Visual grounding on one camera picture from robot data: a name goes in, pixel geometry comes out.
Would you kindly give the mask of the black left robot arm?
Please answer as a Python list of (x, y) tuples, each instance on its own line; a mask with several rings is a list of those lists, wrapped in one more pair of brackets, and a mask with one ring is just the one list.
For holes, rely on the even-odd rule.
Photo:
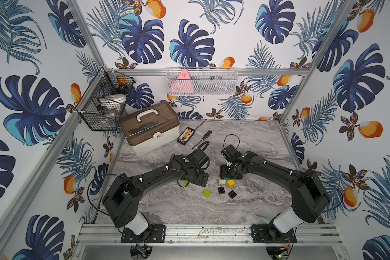
[(140, 200), (150, 191), (169, 182), (185, 180), (205, 187), (208, 175), (203, 166), (208, 167), (207, 155), (173, 155), (164, 166), (141, 175), (128, 177), (118, 175), (103, 196), (103, 205), (117, 228), (131, 223), (138, 215)]

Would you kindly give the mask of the yellow square brick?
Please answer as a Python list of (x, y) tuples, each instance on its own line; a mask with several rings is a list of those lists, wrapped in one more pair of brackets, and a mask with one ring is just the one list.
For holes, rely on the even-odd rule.
[(226, 181), (226, 186), (228, 187), (228, 188), (232, 188), (232, 187), (234, 187), (235, 186), (235, 181), (234, 180), (228, 180), (228, 181)]

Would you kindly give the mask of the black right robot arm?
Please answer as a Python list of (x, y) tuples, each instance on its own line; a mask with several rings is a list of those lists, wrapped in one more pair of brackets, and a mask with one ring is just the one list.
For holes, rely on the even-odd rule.
[(291, 194), (290, 208), (277, 214), (268, 224), (251, 226), (254, 243), (295, 243), (294, 228), (303, 223), (314, 223), (330, 204), (330, 196), (313, 170), (291, 170), (251, 151), (241, 153), (231, 145), (224, 148), (221, 154), (227, 161), (227, 164), (220, 166), (221, 177), (242, 179), (246, 174), (253, 174)]

